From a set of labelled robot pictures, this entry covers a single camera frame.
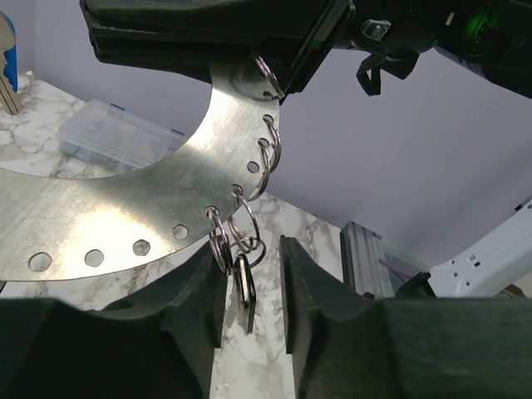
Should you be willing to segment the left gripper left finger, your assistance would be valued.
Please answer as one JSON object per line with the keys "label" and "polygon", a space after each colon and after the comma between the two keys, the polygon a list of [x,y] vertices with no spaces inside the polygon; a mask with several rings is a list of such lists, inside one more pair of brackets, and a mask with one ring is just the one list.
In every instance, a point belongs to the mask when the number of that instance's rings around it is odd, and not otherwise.
{"label": "left gripper left finger", "polygon": [[1,302],[4,398],[206,398],[227,282],[209,245],[100,311]]}

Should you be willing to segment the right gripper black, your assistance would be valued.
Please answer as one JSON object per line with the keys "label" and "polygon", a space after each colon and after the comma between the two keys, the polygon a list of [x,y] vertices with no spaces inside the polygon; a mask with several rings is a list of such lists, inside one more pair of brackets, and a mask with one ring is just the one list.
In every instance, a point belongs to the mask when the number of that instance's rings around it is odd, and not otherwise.
{"label": "right gripper black", "polygon": [[82,1],[96,58],[209,82],[209,63],[263,58],[302,91],[352,22],[351,1]]}

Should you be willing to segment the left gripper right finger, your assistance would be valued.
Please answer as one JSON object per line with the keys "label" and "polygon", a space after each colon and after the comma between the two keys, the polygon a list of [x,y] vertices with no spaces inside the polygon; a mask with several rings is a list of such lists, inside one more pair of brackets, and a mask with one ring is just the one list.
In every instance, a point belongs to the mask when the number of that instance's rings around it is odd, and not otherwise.
{"label": "left gripper right finger", "polygon": [[528,299],[368,299],[279,245],[298,398],[528,398]]}

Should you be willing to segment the black key fob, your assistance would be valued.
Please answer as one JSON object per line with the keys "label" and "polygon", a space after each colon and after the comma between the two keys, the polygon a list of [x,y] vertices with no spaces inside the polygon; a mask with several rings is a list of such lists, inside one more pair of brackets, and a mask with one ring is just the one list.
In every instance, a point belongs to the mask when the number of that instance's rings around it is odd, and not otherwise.
{"label": "black key fob", "polygon": [[233,290],[231,293],[232,321],[236,321],[249,335],[254,329],[254,316],[257,303],[254,279],[248,258],[239,254],[233,266]]}

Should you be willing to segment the round metal keyring disc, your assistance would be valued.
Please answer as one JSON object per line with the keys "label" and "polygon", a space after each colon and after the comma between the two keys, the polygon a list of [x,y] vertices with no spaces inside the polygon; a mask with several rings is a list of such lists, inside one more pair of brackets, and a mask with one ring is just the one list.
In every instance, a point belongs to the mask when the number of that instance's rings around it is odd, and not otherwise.
{"label": "round metal keyring disc", "polygon": [[220,229],[264,192],[281,152],[284,90],[259,55],[209,69],[199,128],[149,167],[89,180],[2,171],[2,280],[88,278],[156,261]]}

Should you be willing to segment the silver key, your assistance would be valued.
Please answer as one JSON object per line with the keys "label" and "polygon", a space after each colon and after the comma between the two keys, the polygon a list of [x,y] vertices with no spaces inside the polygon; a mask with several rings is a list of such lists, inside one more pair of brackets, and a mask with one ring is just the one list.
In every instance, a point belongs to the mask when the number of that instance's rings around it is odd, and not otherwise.
{"label": "silver key", "polygon": [[1,103],[6,112],[15,116],[22,110],[17,94],[16,34],[12,23],[1,12]]}

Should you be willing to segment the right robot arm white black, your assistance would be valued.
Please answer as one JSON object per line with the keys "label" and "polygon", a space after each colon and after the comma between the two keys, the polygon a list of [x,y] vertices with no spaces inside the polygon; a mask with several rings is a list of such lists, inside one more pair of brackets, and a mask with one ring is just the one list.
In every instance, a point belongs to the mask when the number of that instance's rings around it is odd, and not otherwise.
{"label": "right robot arm white black", "polygon": [[96,57],[207,82],[209,61],[253,56],[279,99],[302,91],[332,49],[367,54],[356,78],[407,78],[436,50],[524,97],[531,95],[528,1],[83,1]]}

